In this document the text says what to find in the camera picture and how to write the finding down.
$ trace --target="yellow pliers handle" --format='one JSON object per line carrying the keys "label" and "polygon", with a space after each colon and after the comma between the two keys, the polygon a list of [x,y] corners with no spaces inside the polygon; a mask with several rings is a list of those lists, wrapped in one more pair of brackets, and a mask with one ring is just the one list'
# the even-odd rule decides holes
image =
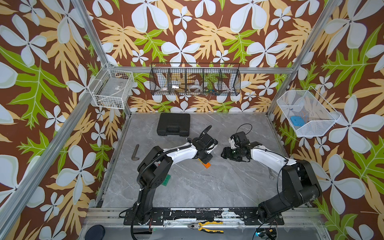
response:
{"label": "yellow pliers handle", "polygon": [[213,222],[210,222],[210,221],[205,221],[205,222],[199,222],[199,231],[204,231],[204,232],[207,232],[207,233],[224,233],[223,230],[211,230],[211,229],[207,229],[203,226],[205,225],[208,225],[208,224],[223,224],[223,222],[216,222],[216,221],[213,221]]}

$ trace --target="wire mesh basket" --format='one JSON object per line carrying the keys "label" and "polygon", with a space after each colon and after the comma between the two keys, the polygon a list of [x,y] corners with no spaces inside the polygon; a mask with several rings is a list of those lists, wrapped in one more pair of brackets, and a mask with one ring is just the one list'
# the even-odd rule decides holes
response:
{"label": "wire mesh basket", "polygon": [[94,81],[90,92],[98,107],[124,109],[134,83],[132,72],[103,67]]}
{"label": "wire mesh basket", "polygon": [[154,64],[160,63],[151,63],[149,81],[152,95],[240,94],[241,76],[238,66],[223,67],[223,64],[215,66],[207,63],[206,67],[171,67]]}
{"label": "wire mesh basket", "polygon": [[323,96],[310,90],[314,89],[290,90],[277,100],[298,137],[324,136],[341,116]]}

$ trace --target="white wire basket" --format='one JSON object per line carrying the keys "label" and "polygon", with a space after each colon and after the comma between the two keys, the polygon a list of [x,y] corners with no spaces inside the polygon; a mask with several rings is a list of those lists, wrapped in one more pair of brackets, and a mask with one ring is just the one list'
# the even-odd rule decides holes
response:
{"label": "white wire basket", "polygon": [[289,90],[277,100],[298,137],[324,136],[341,117],[321,94],[315,91],[315,96],[310,90],[315,91]]}
{"label": "white wire basket", "polygon": [[132,72],[103,67],[94,81],[90,92],[98,107],[124,109],[134,83]]}

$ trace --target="blue object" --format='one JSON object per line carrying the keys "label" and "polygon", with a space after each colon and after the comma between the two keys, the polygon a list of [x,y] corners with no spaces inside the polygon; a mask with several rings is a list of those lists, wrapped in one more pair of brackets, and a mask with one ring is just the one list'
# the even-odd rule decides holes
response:
{"label": "blue object", "polygon": [[302,127],[305,124],[303,118],[299,117],[299,116],[292,116],[291,117],[291,122],[296,127]]}

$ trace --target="black round puck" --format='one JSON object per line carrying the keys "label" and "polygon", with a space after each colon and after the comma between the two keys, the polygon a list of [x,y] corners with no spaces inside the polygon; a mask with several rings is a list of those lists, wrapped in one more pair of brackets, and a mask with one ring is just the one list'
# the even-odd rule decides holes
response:
{"label": "black round puck", "polygon": [[85,240],[102,240],[105,235],[105,228],[101,225],[92,226],[85,234]]}

